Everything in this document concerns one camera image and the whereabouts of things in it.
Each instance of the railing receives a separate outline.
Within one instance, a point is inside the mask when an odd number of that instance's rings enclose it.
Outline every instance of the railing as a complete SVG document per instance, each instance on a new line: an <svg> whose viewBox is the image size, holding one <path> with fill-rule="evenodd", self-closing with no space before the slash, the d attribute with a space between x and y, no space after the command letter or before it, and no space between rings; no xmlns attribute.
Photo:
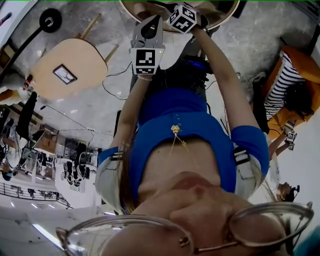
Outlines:
<svg viewBox="0 0 320 256"><path fill-rule="evenodd" d="M68 201L59 194L59 192L55 191L23 188L0 182L0 195L35 201L57 201L58 203L67 206L67 208L72 208Z"/></svg>

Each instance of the floor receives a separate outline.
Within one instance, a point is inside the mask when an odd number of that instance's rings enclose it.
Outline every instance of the floor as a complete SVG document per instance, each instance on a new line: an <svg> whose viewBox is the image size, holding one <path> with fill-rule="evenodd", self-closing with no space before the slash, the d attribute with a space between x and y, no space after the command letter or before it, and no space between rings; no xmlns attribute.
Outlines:
<svg viewBox="0 0 320 256"><path fill-rule="evenodd" d="M56 8L62 13L62 26L53 33L42 32L23 51L15 64L21 74L39 60L44 50L47 52L64 39L82 33L89 22L98 14L102 19L93 27L87 40L94 44L105 57L115 44L120 44L118 51L108 63L109 74L124 71L130 63L128 50L135 26L135 21L122 9L117 1L40 1L26 15L12 35L13 43L20 46L24 40L39 27L40 14L47 8ZM261 70L273 68L279 54L280 36L289 45L304 48L308 45L315 25L309 18L285 1L248 1L239 19L231 18L213 34L212 39L229 58L236 72L241 74L241 82L247 97L252 97L252 88L248 83L250 77ZM170 67L178 58L190 35L163 34L166 46L160 66ZM211 84L214 76L208 76ZM131 72L110 76L104 80L105 87L121 99L129 93ZM216 83L207 90L208 103L212 115L224 118L224 104ZM104 91L101 84L82 91L69 98L48 102L39 99L35 111L43 105L50 105L62 114L46 107L39 113L43 120L60 130L66 137L73 137L90 142L93 147L108 148L112 141L117 111L122 108L124 100L116 99ZM95 129L92 133L84 127Z"/></svg>

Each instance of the framed picture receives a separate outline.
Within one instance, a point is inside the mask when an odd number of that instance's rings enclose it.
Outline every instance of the framed picture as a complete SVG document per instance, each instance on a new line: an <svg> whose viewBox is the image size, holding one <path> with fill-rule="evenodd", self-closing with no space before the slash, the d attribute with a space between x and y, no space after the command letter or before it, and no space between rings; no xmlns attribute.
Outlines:
<svg viewBox="0 0 320 256"><path fill-rule="evenodd" d="M77 80L77 78L63 64L55 68L52 73L60 78L60 80L66 85Z"/></svg>

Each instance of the gold necklace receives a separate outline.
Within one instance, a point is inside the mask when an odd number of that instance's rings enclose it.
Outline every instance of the gold necklace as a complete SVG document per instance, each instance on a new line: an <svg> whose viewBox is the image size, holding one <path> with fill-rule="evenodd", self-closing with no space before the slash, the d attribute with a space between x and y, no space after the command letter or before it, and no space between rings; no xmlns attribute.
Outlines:
<svg viewBox="0 0 320 256"><path fill-rule="evenodd" d="M173 151L173 149L174 149L174 145L175 145L176 139L178 139L178 140L181 142L182 146L183 146L183 147L185 148L185 150L187 151L187 153L191 156L191 158L192 158L192 160L193 160L193 163L194 163L194 165L195 165L195 168L198 169L198 168L199 168L199 167L198 167L198 164L197 164L195 158L192 156L192 154L191 154L190 151L188 150L188 148L187 148L187 143L186 143L184 140L181 140L181 139L179 138L179 136L178 136L178 133L181 133L181 132L182 132L182 130L180 130L180 127L179 127L178 125L172 125L171 130L172 130L172 132L173 132L173 134L174 134L174 139L173 139L173 143L172 143L171 150L170 150L170 153L169 153L169 157L171 157L171 153L172 153L172 151Z"/></svg>

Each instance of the blue shirt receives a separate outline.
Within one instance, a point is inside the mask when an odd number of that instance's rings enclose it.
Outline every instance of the blue shirt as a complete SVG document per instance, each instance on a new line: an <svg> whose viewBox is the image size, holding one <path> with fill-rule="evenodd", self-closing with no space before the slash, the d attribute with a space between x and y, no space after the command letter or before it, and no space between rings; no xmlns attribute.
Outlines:
<svg viewBox="0 0 320 256"><path fill-rule="evenodd" d="M229 138L220 123L207 114L207 104L201 97L189 90L168 88L153 94L141 107L140 127L130 152L128 170L134 200L138 200L138 188L149 155L164 140L174 139L171 130L173 125L179 125L180 138L198 137L211 145L221 187L225 191L234 193L236 188L234 143L256 157L263 175L267 175L269 151L265 135L260 129L248 125L238 126L231 131ZM99 163L115 152L118 152L118 148L110 148L99 154Z"/></svg>

